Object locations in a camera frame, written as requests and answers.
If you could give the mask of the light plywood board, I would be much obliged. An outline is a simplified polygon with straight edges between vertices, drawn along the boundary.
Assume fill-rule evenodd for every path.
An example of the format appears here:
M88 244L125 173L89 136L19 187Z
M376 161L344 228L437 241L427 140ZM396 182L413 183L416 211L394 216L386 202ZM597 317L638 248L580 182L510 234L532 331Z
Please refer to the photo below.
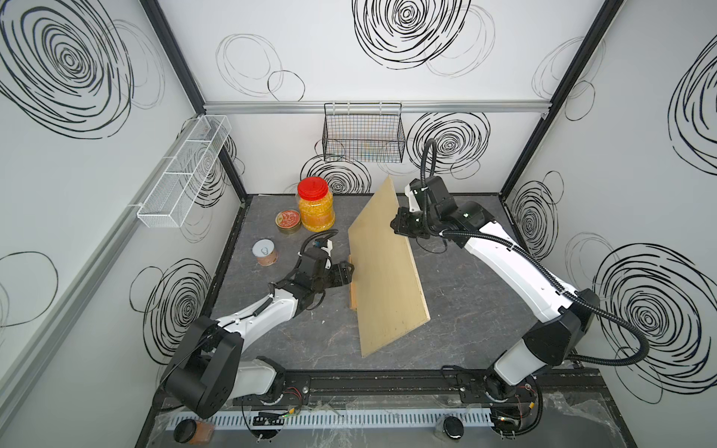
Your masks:
M348 229L364 358L431 320L409 239L390 227L399 207L387 177Z

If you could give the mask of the small wooden easel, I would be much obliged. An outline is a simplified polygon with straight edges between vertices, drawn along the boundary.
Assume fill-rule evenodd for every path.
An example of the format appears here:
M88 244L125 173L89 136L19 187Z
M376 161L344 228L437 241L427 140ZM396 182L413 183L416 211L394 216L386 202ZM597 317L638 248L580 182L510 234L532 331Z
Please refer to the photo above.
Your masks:
M358 310L356 285L354 282L351 282L349 285L349 309L352 311Z

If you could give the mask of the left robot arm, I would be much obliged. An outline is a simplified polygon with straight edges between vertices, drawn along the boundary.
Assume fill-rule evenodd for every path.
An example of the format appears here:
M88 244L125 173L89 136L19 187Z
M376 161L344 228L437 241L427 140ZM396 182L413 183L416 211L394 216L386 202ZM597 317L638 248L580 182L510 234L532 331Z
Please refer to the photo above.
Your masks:
M327 248L310 248L264 299L226 317L198 317L190 324L158 390L201 418L227 401L256 397L276 403L284 395L286 369L267 357L244 360L246 349L270 330L316 308L326 291L348 286L355 267L335 263Z

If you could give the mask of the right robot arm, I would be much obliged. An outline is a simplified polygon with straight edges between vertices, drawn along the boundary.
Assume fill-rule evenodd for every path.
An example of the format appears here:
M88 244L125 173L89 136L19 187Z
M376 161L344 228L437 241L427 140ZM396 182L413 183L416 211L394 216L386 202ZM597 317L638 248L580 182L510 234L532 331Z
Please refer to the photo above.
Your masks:
M481 259L527 304L536 324L487 370L485 395L504 402L525 378L561 365L592 323L599 300L554 277L534 261L479 203L459 205L444 181L432 175L405 188L408 203L390 226L414 239L440 237Z

